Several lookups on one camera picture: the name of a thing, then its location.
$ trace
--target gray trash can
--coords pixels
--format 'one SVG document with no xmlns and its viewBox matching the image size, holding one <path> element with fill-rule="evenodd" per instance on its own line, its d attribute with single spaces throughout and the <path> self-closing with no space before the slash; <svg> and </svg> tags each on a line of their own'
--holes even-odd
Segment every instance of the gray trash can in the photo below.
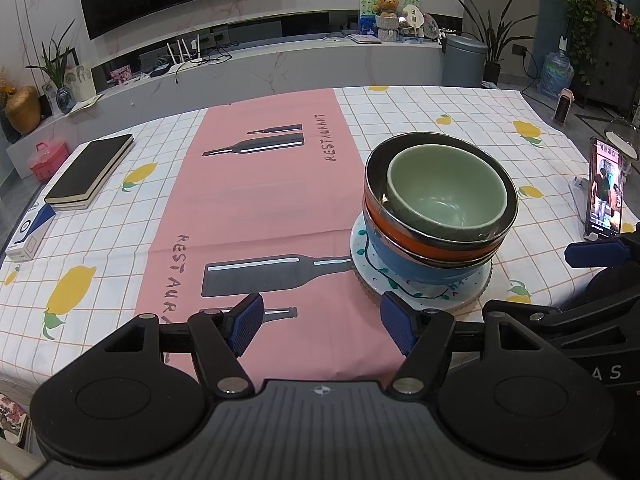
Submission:
<svg viewBox="0 0 640 480">
<path fill-rule="evenodd" d="M 450 34 L 442 69 L 442 86 L 481 88 L 488 47 L 473 38 Z"/>
</svg>

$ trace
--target phone screen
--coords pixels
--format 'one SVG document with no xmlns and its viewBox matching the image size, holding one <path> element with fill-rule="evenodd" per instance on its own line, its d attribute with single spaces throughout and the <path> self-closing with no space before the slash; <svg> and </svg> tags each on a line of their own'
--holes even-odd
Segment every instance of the phone screen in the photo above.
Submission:
<svg viewBox="0 0 640 480">
<path fill-rule="evenodd" d="M 620 232 L 622 219 L 622 160 L 606 142 L 591 139 L 591 174 L 585 230 L 609 237 Z"/>
</svg>

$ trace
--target teddy bear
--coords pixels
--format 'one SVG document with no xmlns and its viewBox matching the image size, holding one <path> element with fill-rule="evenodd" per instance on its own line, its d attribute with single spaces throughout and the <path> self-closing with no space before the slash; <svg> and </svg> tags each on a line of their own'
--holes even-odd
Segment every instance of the teddy bear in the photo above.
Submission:
<svg viewBox="0 0 640 480">
<path fill-rule="evenodd" d="M 378 0 L 377 4 L 373 7 L 373 11 L 383 17 L 395 17 L 399 5 L 399 0 Z"/>
</svg>

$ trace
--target decorative plate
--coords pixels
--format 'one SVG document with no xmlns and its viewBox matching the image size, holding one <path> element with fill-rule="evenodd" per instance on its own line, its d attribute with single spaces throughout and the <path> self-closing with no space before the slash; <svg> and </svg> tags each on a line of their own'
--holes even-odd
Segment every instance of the decorative plate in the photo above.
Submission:
<svg viewBox="0 0 640 480">
<path fill-rule="evenodd" d="M 415 310 L 461 310 L 480 297 L 491 278 L 492 263 L 487 262 L 468 278 L 449 286 L 407 281 L 389 269 L 373 250 L 362 214 L 351 229 L 350 249 L 356 273 L 370 289 L 380 296 L 395 292 Z"/>
<path fill-rule="evenodd" d="M 440 28 L 438 27 L 436 20 L 427 13 L 424 15 L 424 25 L 422 26 L 422 30 L 424 30 L 424 37 L 433 41 L 437 40 L 440 35 Z"/>
</svg>

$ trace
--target stacked bowls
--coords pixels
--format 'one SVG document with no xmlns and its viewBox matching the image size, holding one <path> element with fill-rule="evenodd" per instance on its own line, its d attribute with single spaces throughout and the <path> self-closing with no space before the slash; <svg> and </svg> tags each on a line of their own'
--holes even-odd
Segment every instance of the stacked bowls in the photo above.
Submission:
<svg viewBox="0 0 640 480">
<path fill-rule="evenodd" d="M 478 147 L 415 132 L 379 144 L 365 167 L 364 221 L 406 280 L 450 285 L 492 259 L 518 213 L 509 175 Z"/>
</svg>

